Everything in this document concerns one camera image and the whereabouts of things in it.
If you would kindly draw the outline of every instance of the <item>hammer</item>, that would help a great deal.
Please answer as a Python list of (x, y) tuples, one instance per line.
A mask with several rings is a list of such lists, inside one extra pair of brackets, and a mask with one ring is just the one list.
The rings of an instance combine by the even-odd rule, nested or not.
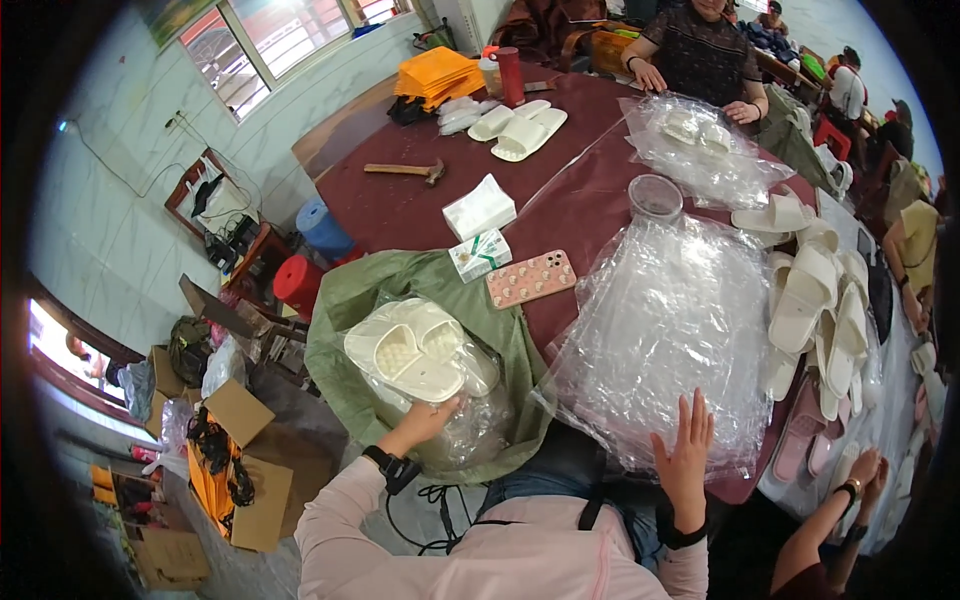
[(366, 173), (400, 173), (401, 175), (421, 175), (426, 177), (426, 184), (433, 187), (437, 180), (444, 176), (444, 162), (437, 158), (437, 164), (432, 167), (411, 167), (403, 164), (368, 164), (363, 168)]

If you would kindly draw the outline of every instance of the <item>pink jacket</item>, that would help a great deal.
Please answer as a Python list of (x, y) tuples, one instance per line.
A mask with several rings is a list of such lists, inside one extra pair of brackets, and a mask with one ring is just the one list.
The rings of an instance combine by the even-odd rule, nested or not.
[(619, 513), (604, 506), (592, 531), (577, 531), (586, 500), (512, 498), (474, 525), (448, 557), (393, 556), (358, 529), (386, 482), (360, 457), (306, 505), (294, 537), (303, 569), (300, 598), (703, 600), (707, 541), (668, 550), (660, 579), (634, 562)]

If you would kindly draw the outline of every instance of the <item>red plastic stool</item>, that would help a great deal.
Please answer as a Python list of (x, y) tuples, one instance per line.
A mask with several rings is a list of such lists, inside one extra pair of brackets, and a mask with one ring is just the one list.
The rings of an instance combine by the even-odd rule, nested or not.
[(323, 276), (324, 270), (307, 260), (306, 256), (294, 254), (276, 272), (274, 296), (310, 323)]
[(820, 115), (817, 132), (813, 134), (813, 146), (815, 148), (824, 142), (827, 143), (837, 160), (846, 160), (847, 156), (850, 155), (850, 148), (853, 146), (851, 140), (834, 127), (826, 116)]
[(359, 246), (354, 246), (353, 250), (348, 252), (346, 256), (344, 256), (340, 260), (333, 261), (333, 267), (336, 268), (341, 265), (346, 265), (349, 262), (353, 262), (354, 260), (359, 260), (360, 258), (363, 258), (365, 254), (366, 252), (363, 252), (362, 248), (360, 248)]

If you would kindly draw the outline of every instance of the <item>pink phone case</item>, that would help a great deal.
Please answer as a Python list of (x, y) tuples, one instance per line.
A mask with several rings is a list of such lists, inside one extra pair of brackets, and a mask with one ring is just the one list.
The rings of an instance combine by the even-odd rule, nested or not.
[(571, 288), (577, 282), (562, 250), (521, 260), (487, 273), (487, 289), (495, 308), (508, 308)]

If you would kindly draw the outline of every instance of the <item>yellow shirt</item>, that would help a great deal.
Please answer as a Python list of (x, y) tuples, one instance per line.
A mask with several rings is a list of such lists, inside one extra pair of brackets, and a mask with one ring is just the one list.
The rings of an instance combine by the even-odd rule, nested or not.
[(933, 285), (933, 258), (937, 251), (937, 209), (917, 200), (900, 212), (906, 241), (897, 244), (903, 269), (914, 292)]

